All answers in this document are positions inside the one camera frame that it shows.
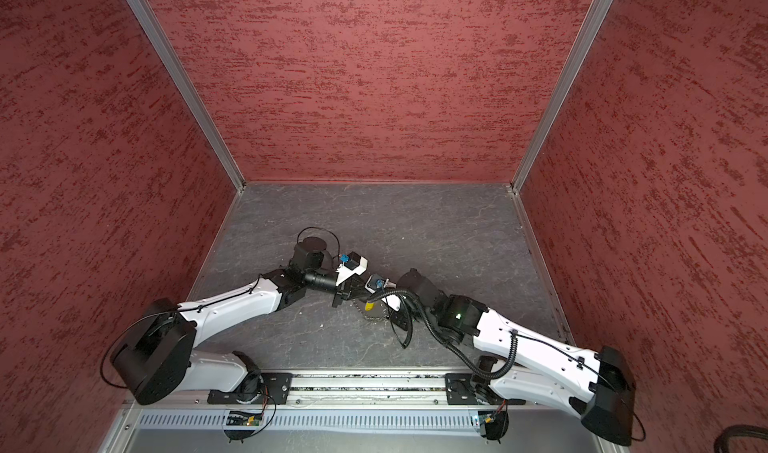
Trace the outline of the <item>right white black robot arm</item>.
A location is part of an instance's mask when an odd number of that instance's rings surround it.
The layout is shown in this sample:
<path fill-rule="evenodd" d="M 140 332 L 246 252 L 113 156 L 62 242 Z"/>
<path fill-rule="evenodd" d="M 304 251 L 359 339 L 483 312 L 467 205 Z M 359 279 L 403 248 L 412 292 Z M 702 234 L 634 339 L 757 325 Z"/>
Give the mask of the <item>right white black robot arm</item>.
<path fill-rule="evenodd" d="M 574 413 L 599 438 L 629 447 L 645 440 L 634 411 L 636 382 L 624 355 L 558 342 L 527 329 L 486 304 L 447 295 L 417 270 L 392 283 L 364 283 L 365 300 L 382 303 L 408 337 L 415 322 L 501 401 L 526 400 Z"/>

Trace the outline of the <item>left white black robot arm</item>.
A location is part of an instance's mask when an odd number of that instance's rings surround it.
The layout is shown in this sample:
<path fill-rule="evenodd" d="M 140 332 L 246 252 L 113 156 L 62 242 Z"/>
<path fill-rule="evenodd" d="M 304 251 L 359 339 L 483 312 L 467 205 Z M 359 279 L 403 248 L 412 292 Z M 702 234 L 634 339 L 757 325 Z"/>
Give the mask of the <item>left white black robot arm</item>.
<path fill-rule="evenodd" d="M 197 301 L 153 302 L 107 349 L 110 365 L 141 405 L 182 391 L 234 393 L 248 402 L 258 394 L 261 371 L 246 354 L 200 350 L 214 336 L 257 317 L 281 311 L 316 290 L 340 304 L 366 295 L 368 260 L 350 252 L 330 255 L 326 242 L 300 235 L 287 265 L 261 273 L 247 285 Z"/>

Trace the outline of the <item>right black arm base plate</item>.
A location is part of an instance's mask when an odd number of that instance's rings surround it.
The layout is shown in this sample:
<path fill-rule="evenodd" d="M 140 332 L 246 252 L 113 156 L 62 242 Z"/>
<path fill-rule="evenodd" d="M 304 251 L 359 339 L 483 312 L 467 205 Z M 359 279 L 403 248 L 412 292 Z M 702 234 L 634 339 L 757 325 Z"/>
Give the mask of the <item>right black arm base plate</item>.
<path fill-rule="evenodd" d="M 444 376 L 447 403 L 451 406 L 499 407 L 524 406 L 523 399 L 504 400 L 490 389 L 488 380 L 480 380 L 470 373 L 447 373 Z"/>

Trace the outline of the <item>aluminium front rail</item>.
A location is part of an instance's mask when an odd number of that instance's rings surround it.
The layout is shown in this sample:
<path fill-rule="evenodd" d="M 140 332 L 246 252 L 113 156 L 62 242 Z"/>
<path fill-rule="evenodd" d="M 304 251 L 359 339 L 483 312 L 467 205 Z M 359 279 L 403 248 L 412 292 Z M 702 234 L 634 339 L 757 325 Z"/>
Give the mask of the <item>aluminium front rail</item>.
<path fill-rule="evenodd" d="M 444 376 L 469 373 L 450 370 L 295 370 L 286 406 L 341 407 L 373 405 L 451 406 L 447 403 Z M 597 376 L 589 373 L 582 383 L 550 377 L 522 367 L 514 367 L 499 379 L 488 380 L 490 389 L 502 399 L 523 399 L 526 405 L 542 405 L 575 413 L 599 391 Z M 199 392 L 203 401 L 211 390 L 221 387 L 185 384 L 160 397 L 157 404 L 179 400 L 182 394 Z"/>

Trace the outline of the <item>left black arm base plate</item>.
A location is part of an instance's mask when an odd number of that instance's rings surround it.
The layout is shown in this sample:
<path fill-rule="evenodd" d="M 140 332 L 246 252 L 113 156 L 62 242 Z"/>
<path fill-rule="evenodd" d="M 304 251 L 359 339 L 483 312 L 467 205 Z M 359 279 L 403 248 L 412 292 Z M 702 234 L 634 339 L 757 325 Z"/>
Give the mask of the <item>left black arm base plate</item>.
<path fill-rule="evenodd" d="M 207 397 L 207 403 L 211 405 L 263 405 L 274 403 L 285 405 L 291 391 L 294 375 L 288 372 L 261 373 L 259 378 L 249 374 L 245 380 L 245 386 L 237 387 L 233 392 L 221 392 L 211 390 Z"/>

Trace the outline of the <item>left aluminium corner post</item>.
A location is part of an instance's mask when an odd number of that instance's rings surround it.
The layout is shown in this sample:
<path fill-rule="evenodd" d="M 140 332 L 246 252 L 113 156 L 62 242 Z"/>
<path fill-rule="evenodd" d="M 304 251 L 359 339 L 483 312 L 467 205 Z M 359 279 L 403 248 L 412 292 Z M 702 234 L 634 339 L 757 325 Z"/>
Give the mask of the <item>left aluminium corner post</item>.
<path fill-rule="evenodd" d="M 236 194 L 241 195 L 247 181 L 237 166 L 221 133 L 197 92 L 182 62 L 175 52 L 170 39 L 163 30 L 160 21 L 152 10 L 148 0 L 126 0 L 134 17 L 139 22 L 144 34 L 161 60 L 171 80 L 176 86 L 187 108 L 200 127 L 211 146 L 219 163 L 227 173 Z"/>

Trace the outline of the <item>aluminium corner post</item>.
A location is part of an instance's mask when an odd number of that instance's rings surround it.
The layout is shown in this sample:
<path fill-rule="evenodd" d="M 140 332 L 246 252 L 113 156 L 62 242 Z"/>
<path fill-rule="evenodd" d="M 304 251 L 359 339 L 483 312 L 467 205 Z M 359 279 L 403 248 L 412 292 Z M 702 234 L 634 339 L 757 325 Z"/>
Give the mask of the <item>aluminium corner post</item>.
<path fill-rule="evenodd" d="M 531 141 L 511 182 L 519 195 L 614 0 L 592 0 Z"/>
<path fill-rule="evenodd" d="M 219 163 L 227 173 L 236 194 L 241 195 L 247 181 L 237 166 L 221 133 L 197 92 L 182 62 L 175 52 L 170 39 L 163 30 L 160 21 L 152 10 L 148 0 L 126 0 L 134 17 L 139 22 L 144 34 L 161 60 L 171 80 L 176 86 L 187 108 L 200 127 L 211 146 Z"/>

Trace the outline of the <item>right aluminium corner post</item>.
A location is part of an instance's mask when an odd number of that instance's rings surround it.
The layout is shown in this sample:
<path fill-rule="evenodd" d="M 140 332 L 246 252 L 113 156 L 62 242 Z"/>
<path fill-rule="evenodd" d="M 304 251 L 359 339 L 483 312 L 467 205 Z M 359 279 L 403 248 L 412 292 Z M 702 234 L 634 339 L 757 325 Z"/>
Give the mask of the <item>right aluminium corner post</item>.
<path fill-rule="evenodd" d="M 614 0 L 592 0 L 531 141 L 511 182 L 519 195 Z"/>

